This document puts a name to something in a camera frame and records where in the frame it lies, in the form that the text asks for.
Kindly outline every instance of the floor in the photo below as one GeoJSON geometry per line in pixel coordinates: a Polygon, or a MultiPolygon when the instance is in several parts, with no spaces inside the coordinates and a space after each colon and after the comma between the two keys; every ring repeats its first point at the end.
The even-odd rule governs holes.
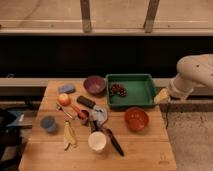
{"type": "MultiPolygon", "coordinates": [[[[9,104],[20,106],[23,102],[9,104]]],[[[7,108],[8,103],[0,102],[7,108]]],[[[213,100],[171,101],[160,105],[165,126],[177,163],[177,171],[212,171],[213,168],[213,100]]],[[[30,125],[36,116],[36,110],[26,109],[22,125],[24,141],[31,131],[30,125]]],[[[17,154],[14,148],[8,148],[3,159],[17,154]]],[[[13,166],[7,171],[16,171],[13,166]]]]}
{"type": "MultiPolygon", "coordinates": [[[[90,1],[95,29],[143,28],[148,0],[90,1]]],[[[212,28],[211,0],[160,1],[155,28],[212,28]]],[[[81,29],[80,1],[0,0],[3,28],[81,29]]]]}

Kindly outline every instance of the white cup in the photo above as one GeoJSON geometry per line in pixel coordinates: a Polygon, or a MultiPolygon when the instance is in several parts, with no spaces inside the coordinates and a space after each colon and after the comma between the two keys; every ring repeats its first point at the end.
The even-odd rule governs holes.
{"type": "Polygon", "coordinates": [[[90,134],[88,144],[94,152],[101,153],[106,147],[107,138],[102,132],[96,131],[90,134]]]}

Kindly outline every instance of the blue object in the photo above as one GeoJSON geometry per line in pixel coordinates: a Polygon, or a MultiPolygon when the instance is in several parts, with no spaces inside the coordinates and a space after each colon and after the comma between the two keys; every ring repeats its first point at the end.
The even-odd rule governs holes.
{"type": "Polygon", "coordinates": [[[65,84],[58,88],[59,93],[72,93],[75,91],[75,87],[72,84],[65,84]]]}
{"type": "Polygon", "coordinates": [[[11,110],[9,112],[11,114],[13,114],[16,117],[16,119],[12,123],[8,124],[7,127],[18,126],[19,125],[19,119],[20,119],[21,114],[23,113],[23,111],[20,111],[20,110],[19,111],[17,111],[17,110],[11,110]]]}

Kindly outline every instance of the black knife handle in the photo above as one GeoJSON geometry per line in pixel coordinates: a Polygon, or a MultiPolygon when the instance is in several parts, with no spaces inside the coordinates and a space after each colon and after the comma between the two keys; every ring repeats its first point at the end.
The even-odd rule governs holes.
{"type": "Polygon", "coordinates": [[[121,156],[124,156],[124,152],[123,152],[121,146],[119,145],[118,141],[115,139],[114,136],[112,136],[112,138],[111,138],[111,143],[115,147],[115,149],[119,152],[119,154],[121,156]]]}
{"type": "Polygon", "coordinates": [[[80,104],[83,104],[84,106],[87,106],[91,109],[93,109],[93,107],[96,105],[96,103],[84,96],[78,96],[77,98],[77,102],[80,104]]]}

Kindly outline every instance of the tool handle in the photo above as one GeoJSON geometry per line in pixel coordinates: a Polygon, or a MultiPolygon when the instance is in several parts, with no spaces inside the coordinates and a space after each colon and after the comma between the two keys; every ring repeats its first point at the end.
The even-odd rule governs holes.
{"type": "Polygon", "coordinates": [[[111,138],[111,143],[112,143],[112,145],[114,146],[114,148],[118,151],[118,153],[119,153],[121,156],[124,156],[124,152],[123,152],[121,146],[119,145],[118,141],[115,139],[114,136],[112,136],[112,138],[111,138]]]}
{"type": "Polygon", "coordinates": [[[76,111],[76,112],[79,114],[79,116],[80,116],[82,119],[85,119],[85,118],[86,118],[85,113],[82,112],[77,106],[75,106],[75,105],[73,105],[73,104],[71,104],[70,106],[72,107],[72,109],[73,109],[74,111],[76,111]]]}
{"type": "Polygon", "coordinates": [[[91,109],[93,109],[93,107],[96,105],[96,103],[84,96],[78,96],[77,98],[77,102],[80,104],[83,104],[91,109]]]}

